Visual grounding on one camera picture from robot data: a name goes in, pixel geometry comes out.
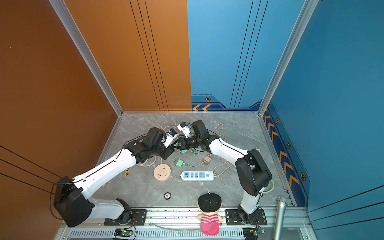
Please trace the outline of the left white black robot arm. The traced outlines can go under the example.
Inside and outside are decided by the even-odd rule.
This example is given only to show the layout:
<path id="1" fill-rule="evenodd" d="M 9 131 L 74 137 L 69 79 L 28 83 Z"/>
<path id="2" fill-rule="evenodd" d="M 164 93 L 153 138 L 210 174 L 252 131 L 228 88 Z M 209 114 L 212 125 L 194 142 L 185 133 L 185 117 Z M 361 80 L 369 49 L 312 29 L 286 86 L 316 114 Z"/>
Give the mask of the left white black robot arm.
<path id="1" fill-rule="evenodd" d="M 147 134 L 123 144 L 121 150 L 107 161 L 72 179 L 63 177 L 57 182 L 53 206 L 70 228 L 86 220 L 106 219 L 126 225 L 132 209 L 122 199 L 98 200 L 93 194 L 125 170 L 146 160 L 160 156 L 166 160 L 175 149 L 171 143 L 178 134 L 153 127 Z"/>

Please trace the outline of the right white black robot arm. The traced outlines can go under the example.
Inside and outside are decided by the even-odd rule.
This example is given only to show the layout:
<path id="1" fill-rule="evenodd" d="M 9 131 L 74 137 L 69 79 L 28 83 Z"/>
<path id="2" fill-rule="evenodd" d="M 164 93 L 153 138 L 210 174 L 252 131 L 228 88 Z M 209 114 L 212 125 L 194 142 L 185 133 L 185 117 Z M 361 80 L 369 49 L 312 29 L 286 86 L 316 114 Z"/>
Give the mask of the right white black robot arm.
<path id="1" fill-rule="evenodd" d="M 173 144 L 178 150 L 200 149 L 227 161 L 236 168 L 239 182 L 244 190 L 239 204 L 238 216 L 244 225 L 267 225 L 265 211 L 259 206 L 264 190 L 273 179 L 261 153 L 257 149 L 242 150 L 224 141 L 214 131 L 208 130 L 203 121 L 195 121 L 179 128 L 192 128 L 194 134 L 183 133 Z"/>

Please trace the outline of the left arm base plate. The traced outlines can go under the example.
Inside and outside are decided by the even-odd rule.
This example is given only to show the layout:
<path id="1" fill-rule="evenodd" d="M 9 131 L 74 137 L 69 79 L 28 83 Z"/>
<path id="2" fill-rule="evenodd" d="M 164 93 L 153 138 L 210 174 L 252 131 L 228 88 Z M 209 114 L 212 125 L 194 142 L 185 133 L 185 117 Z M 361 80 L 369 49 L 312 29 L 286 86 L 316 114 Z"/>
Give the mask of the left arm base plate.
<path id="1" fill-rule="evenodd" d="M 105 219 L 105 226 L 143 226 L 146 221 L 147 210 L 125 210 L 116 220 Z"/>

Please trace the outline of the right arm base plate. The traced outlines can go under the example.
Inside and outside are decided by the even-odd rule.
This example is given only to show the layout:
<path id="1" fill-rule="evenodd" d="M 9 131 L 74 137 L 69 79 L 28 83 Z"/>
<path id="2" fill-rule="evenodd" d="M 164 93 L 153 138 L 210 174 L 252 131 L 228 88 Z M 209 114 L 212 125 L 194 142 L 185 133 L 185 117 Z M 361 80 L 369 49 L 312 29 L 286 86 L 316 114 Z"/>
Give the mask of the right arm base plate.
<path id="1" fill-rule="evenodd" d="M 256 209 L 252 214 L 247 214 L 243 209 L 226 209 L 226 223 L 234 225 L 266 226 L 268 224 L 265 211 Z"/>

